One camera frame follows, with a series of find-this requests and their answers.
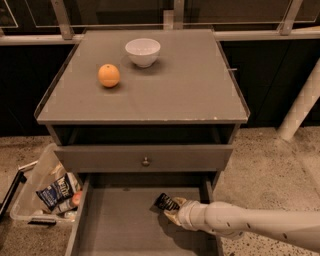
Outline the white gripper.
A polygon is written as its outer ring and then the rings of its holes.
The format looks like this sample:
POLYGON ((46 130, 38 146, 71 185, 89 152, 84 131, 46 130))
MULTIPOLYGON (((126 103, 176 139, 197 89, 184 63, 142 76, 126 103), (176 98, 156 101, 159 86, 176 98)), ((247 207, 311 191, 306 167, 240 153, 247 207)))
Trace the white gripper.
POLYGON ((174 197, 173 201, 181 206, 177 210, 165 210, 165 216, 175 225, 182 226, 190 231, 204 231, 209 230, 209 226, 205 222, 206 204, 198 201, 187 200, 182 197, 174 197))

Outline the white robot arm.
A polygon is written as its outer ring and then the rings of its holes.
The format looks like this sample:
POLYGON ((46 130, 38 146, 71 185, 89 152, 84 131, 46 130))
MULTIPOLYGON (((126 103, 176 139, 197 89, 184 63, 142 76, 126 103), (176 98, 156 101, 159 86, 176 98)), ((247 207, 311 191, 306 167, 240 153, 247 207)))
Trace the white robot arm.
POLYGON ((181 197, 166 197, 160 207, 168 219, 186 230, 229 239, 251 232, 320 252, 319 212, 254 210, 218 201, 203 204, 181 197))

